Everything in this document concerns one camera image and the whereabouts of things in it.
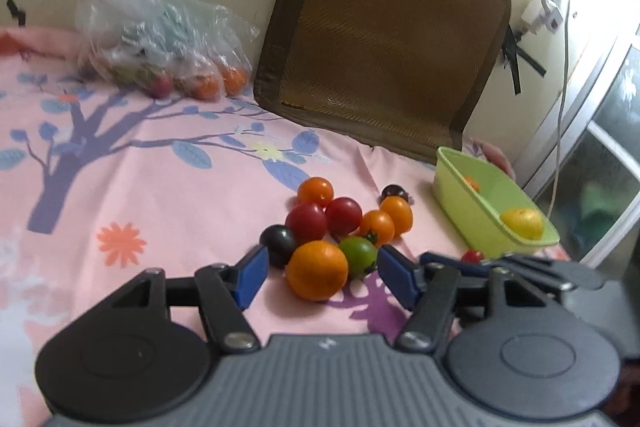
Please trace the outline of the red cherry tomato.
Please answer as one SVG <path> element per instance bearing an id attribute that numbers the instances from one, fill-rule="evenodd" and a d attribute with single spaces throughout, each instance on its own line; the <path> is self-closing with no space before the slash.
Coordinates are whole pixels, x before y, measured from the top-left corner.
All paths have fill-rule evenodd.
<path id="1" fill-rule="evenodd" d="M 485 255 L 481 251 L 467 251 L 461 257 L 462 262 L 479 265 L 485 259 Z"/>

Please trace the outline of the dark purple plum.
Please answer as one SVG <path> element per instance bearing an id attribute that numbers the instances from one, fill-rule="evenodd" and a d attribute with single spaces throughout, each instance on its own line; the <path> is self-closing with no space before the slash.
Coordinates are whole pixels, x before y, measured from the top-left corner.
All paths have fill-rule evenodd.
<path id="1" fill-rule="evenodd" d="M 409 205 L 413 204 L 410 194 L 398 184 L 388 184 L 383 188 L 380 196 L 380 202 L 383 202 L 387 197 L 400 197 Z"/>

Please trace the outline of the green tomato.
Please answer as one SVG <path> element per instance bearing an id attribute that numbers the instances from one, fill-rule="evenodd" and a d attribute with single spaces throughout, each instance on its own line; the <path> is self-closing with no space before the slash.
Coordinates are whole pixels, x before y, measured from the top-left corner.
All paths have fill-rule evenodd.
<path id="1" fill-rule="evenodd" d="M 367 239 L 360 236 L 346 237 L 338 244 L 338 248 L 347 259 L 348 273 L 352 279 L 363 279 L 376 270 L 378 250 Z"/>

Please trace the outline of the black tomato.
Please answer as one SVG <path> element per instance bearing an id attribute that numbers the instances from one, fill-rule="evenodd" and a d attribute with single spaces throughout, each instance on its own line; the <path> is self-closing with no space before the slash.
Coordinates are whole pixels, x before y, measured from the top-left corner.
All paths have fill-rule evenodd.
<path id="1" fill-rule="evenodd" d="M 266 247 L 270 265 L 284 269 L 297 248 L 293 232 L 285 225 L 270 225 L 259 236 L 259 244 Z"/>

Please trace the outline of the green plastic basket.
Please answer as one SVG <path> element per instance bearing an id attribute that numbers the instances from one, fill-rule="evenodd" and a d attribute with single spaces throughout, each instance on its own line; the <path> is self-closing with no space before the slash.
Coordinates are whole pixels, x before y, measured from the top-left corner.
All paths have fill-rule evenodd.
<path id="1" fill-rule="evenodd" d="M 465 176 L 480 184 L 476 193 L 464 181 Z M 535 254 L 559 243 L 558 231 L 547 217 L 544 235 L 539 241 L 528 241 L 506 227 L 501 213 L 513 208 L 537 205 L 501 169 L 483 159 L 439 147 L 432 185 L 434 199 L 474 251 L 483 251 L 488 258 L 506 253 Z"/>

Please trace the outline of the sliding glass door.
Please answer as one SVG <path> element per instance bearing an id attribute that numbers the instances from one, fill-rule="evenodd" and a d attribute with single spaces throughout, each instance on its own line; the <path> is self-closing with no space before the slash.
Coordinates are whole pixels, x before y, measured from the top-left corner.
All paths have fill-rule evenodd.
<path id="1" fill-rule="evenodd" d="M 555 104 L 515 164 L 563 254 L 620 279 L 639 259 L 639 27 Z"/>

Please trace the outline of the pink deer bedsheet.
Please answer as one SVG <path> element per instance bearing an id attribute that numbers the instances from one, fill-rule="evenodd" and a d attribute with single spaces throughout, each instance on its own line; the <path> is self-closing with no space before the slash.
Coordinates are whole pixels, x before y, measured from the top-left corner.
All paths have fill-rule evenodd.
<path id="1" fill-rule="evenodd" d="M 388 184 L 413 199 L 398 248 L 465 252 L 422 162 L 259 108 L 249 93 L 154 101 L 74 72 L 76 38 L 1 31 L 1 421 L 48 416 L 40 347 L 141 270 L 234 263 L 284 220 L 311 176 L 363 210 Z"/>

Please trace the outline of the black tape strips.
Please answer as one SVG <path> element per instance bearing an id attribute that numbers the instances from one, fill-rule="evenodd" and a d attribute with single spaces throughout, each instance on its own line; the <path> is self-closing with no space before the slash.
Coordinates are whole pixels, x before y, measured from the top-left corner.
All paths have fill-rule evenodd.
<path id="1" fill-rule="evenodd" d="M 544 77 L 547 72 L 547 69 L 545 69 L 544 66 L 520 47 L 520 42 L 523 36 L 524 31 L 514 31 L 511 26 L 508 26 L 508 28 L 506 28 L 506 35 L 504 36 L 501 47 L 503 62 L 511 72 L 513 91 L 515 95 L 519 95 L 522 92 L 520 66 L 518 66 L 518 59 L 520 57 L 535 72 L 538 72 L 541 77 Z"/>

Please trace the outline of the brown seat cushion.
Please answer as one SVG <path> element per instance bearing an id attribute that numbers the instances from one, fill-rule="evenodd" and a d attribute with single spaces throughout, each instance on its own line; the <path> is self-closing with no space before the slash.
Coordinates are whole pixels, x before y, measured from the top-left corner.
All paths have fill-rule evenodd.
<path id="1" fill-rule="evenodd" d="M 260 106 L 431 161 L 460 148 L 509 30 L 511 0 L 276 0 Z"/>

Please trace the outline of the white power strip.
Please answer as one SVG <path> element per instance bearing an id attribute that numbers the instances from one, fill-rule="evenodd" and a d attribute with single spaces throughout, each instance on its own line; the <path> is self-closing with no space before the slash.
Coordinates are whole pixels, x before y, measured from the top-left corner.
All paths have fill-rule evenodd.
<path id="1" fill-rule="evenodd" d="M 566 22 L 570 0 L 530 0 L 520 18 L 523 35 L 546 30 L 555 34 Z"/>

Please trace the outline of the clear plastic fruit bag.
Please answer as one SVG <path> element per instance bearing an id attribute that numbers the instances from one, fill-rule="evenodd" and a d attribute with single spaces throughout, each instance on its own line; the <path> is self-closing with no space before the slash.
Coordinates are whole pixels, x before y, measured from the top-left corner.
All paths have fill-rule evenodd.
<path id="1" fill-rule="evenodd" d="M 78 0 L 76 64 L 87 79 L 151 98 L 234 98 L 250 82 L 246 47 L 258 29 L 201 0 Z"/>

